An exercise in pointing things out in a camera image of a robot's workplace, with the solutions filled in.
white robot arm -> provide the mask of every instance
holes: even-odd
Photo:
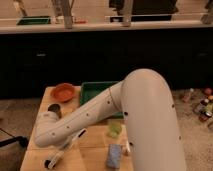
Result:
[[[40,113],[34,141],[63,144],[75,132],[122,111],[135,171],[186,171],[170,89],[155,71],[140,69],[106,89],[70,115]]]

bottle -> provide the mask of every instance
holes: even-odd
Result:
[[[189,91],[184,94],[182,101],[184,103],[187,103],[191,99],[193,92],[194,92],[194,89],[190,88]]]
[[[200,101],[200,103],[194,108],[194,112],[196,114],[200,114],[202,110],[207,106],[209,103],[209,99],[203,99]]]
[[[213,103],[209,103],[199,116],[199,120],[201,122],[207,121],[209,118],[212,117],[212,110],[213,110]]]

green basket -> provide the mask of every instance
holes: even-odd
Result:
[[[116,84],[117,81],[107,82],[84,82],[81,85],[80,105],[85,104],[93,97],[100,94],[103,90]],[[122,112],[118,112],[110,118],[123,118]]]
[[[51,24],[50,16],[29,16],[22,17],[17,25],[40,25],[40,24]]]

black chair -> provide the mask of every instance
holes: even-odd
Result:
[[[0,131],[3,132],[3,133],[6,133],[10,137],[12,137],[12,138],[0,141],[0,147],[6,146],[6,145],[11,144],[11,143],[15,143],[15,142],[19,142],[19,144],[20,144],[21,147],[27,147],[27,145],[28,145],[28,139],[26,137],[13,136],[10,133],[8,133],[5,130],[3,130],[2,128],[0,128]]]

wooden table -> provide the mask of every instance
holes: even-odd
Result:
[[[51,98],[50,92],[53,87],[47,87],[40,105],[39,112],[46,111],[48,106],[57,103]],[[63,116],[76,110],[79,106],[80,87],[75,87],[75,98],[67,103],[60,103]],[[107,136],[107,121],[89,126],[87,132],[80,138],[72,148],[69,148],[60,162],[54,167],[54,171],[113,171],[106,167],[106,159],[109,144],[125,145],[126,129],[122,123],[122,132],[117,139]],[[44,161],[52,155],[56,148],[38,148],[34,142],[34,130],[21,166],[21,171],[43,171]],[[132,171],[130,156],[122,155],[119,171]]]

